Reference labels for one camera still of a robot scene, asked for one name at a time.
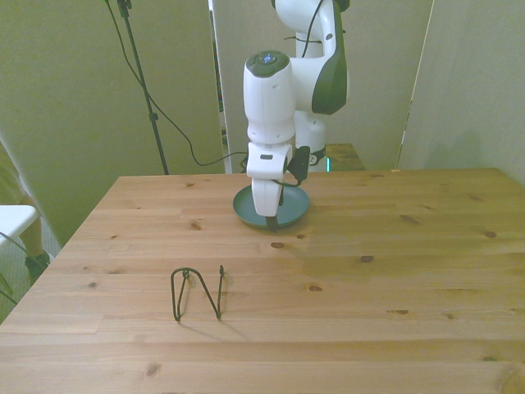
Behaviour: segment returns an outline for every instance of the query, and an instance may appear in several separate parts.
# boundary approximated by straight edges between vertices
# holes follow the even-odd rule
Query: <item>floor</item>
[[[56,256],[60,251],[55,237],[51,233],[48,224],[42,221],[42,244],[43,248],[53,256]],[[30,280],[27,269],[24,265],[25,254],[14,245],[9,245],[0,252],[0,272],[6,278],[7,282],[13,289],[11,298],[15,301],[21,300],[24,294],[30,288]],[[5,320],[9,313],[14,308],[14,304],[0,295],[0,324]]]

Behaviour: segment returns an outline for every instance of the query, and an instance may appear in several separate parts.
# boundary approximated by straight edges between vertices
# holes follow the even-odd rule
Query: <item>beige wall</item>
[[[397,163],[432,0],[352,0],[343,13],[350,101],[326,120],[328,143],[352,143],[368,169]],[[244,62],[266,48],[294,56],[270,0],[215,0],[229,143],[246,150]]]
[[[523,0],[436,0],[400,168],[498,167],[525,186],[523,21]]]
[[[199,159],[220,158],[207,0],[134,0],[130,15],[150,94]],[[0,136],[63,244],[119,176],[162,174],[144,95],[103,1],[0,0],[0,36]],[[224,171],[158,124],[171,173]]]

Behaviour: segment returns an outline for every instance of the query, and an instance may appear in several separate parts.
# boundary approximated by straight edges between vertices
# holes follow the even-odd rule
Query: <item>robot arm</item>
[[[252,178],[257,214],[267,218],[271,231],[277,228],[281,183],[292,160],[296,129],[308,127],[308,115],[300,112],[332,114],[346,103],[348,77],[340,18],[340,3],[346,9],[345,1],[349,0],[272,0],[281,20],[297,32],[298,53],[304,50],[312,20],[310,41],[319,44],[310,42],[305,58],[263,51],[244,67],[250,139],[246,172]],[[308,157],[309,149],[302,167],[308,167]]]

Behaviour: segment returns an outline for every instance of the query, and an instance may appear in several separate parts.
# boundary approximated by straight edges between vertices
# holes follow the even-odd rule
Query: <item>metal wire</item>
[[[177,273],[182,272],[182,277],[184,278],[182,280],[182,285],[180,285],[180,293],[179,293],[179,299],[175,296],[175,275]],[[173,306],[173,317],[177,322],[180,322],[180,318],[182,317],[182,313],[180,312],[180,302],[182,301],[182,295],[184,293],[184,287],[186,284],[186,281],[189,280],[189,273],[194,273],[199,277],[199,280],[201,284],[203,285],[204,291],[206,292],[206,296],[208,296],[208,299],[210,303],[212,304],[213,310],[215,311],[215,316],[221,320],[221,294],[222,294],[222,278],[224,277],[224,268],[221,266],[219,269],[219,273],[221,274],[221,279],[219,280],[219,295],[217,297],[217,306],[215,306],[215,303],[212,300],[212,296],[210,295],[210,292],[208,291],[208,288],[206,286],[206,283],[204,283],[204,279],[202,275],[199,273],[199,271],[193,269],[193,268],[178,268],[173,273],[171,273],[171,303]]]

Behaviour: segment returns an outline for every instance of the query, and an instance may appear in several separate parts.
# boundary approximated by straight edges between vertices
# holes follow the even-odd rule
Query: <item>plate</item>
[[[279,227],[286,227],[297,222],[306,213],[310,200],[303,189],[299,187],[284,188],[285,201],[277,209]],[[242,189],[233,199],[233,209],[239,218],[252,226],[267,228],[266,218],[257,215],[253,205],[252,186]]]

